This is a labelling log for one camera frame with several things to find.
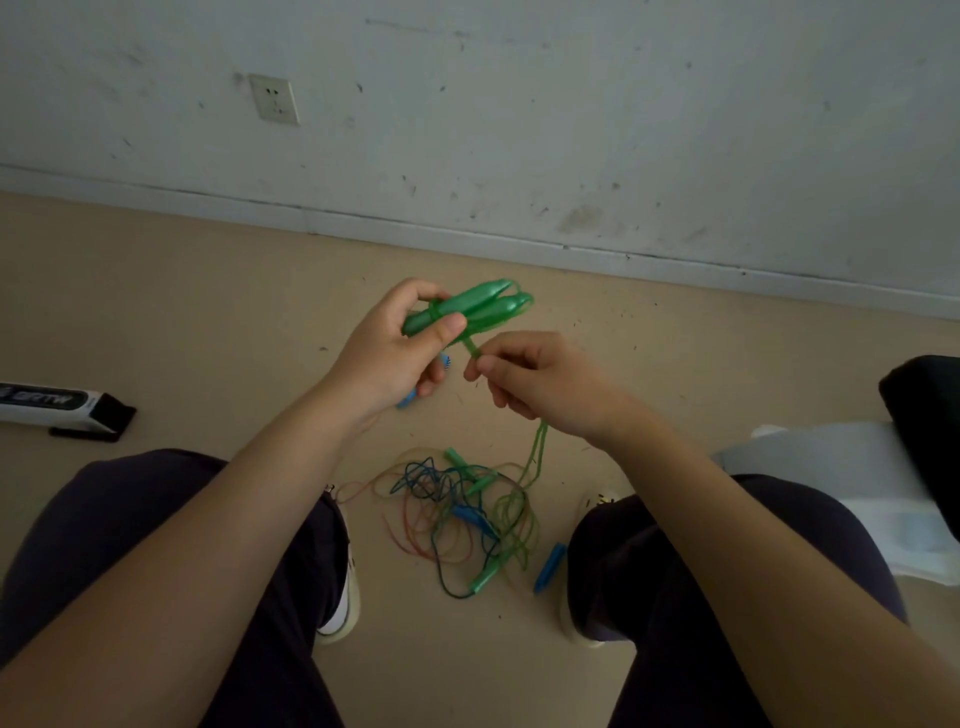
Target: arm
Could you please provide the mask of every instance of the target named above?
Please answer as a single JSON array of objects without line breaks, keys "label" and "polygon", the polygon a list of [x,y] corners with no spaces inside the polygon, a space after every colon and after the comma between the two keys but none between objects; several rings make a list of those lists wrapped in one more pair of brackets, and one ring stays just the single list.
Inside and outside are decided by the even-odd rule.
[{"label": "arm", "polygon": [[415,280],[388,293],[323,381],[41,631],[0,673],[0,725],[200,722],[344,446],[443,377],[462,315],[400,335],[416,300],[439,295]]},{"label": "arm", "polygon": [[465,376],[605,450],[684,559],[776,726],[960,725],[940,656],[559,334],[494,337]]}]

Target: forearm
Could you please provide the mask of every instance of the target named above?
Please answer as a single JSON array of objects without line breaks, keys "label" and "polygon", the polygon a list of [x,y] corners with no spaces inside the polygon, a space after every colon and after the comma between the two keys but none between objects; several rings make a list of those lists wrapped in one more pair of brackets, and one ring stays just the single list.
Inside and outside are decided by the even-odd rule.
[{"label": "forearm", "polygon": [[957,681],[936,653],[638,403],[597,444],[703,590],[778,726],[947,725]]},{"label": "forearm", "polygon": [[198,723],[353,431],[346,410],[322,385],[304,395],[70,604],[0,673],[0,723]]}]

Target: electrical outlet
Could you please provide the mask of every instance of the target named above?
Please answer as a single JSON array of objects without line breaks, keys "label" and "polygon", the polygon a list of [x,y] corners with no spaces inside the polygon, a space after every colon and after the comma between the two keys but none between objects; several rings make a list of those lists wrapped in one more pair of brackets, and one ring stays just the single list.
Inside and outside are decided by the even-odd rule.
[{"label": "electrical outlet", "polygon": [[294,89],[289,81],[251,73],[250,88],[261,119],[293,124],[295,127],[300,125],[297,104],[294,103]]}]

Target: fingernail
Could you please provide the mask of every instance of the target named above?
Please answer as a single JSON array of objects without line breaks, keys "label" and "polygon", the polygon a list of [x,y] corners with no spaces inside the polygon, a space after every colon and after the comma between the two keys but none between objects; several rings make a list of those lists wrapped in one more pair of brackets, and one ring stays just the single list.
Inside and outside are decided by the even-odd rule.
[{"label": "fingernail", "polygon": [[467,317],[462,313],[450,313],[443,317],[444,328],[450,336],[457,336],[467,328]]},{"label": "fingernail", "polygon": [[493,370],[493,357],[488,353],[485,353],[479,359],[477,359],[477,371],[484,375],[489,374]]}]

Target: floor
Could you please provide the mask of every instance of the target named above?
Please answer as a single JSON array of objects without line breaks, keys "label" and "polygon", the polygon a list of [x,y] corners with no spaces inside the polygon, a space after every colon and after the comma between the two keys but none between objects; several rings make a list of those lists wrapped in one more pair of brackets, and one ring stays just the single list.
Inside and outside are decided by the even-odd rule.
[{"label": "floor", "polygon": [[[46,500],[85,463],[174,447],[229,458],[322,376],[351,327],[392,283],[451,291],[500,277],[556,328],[707,450],[757,425],[886,419],[881,376],[921,353],[960,355],[960,323],[605,278],[101,206],[0,195],[0,378],[104,390],[136,405],[115,445],[0,425],[0,568]],[[466,355],[453,350],[454,369]],[[473,462],[526,455],[535,425],[453,376],[388,413],[337,482],[365,479],[413,446]],[[533,494],[536,563],[565,538],[581,494],[625,489],[600,452],[551,432]],[[390,542],[362,496],[348,508],[363,590],[350,638],[316,654],[349,725],[602,726],[633,649],[581,651],[557,630],[556,592],[494,579],[475,599],[442,595],[429,564]],[[958,659],[956,594],[904,582],[917,629]]]}]

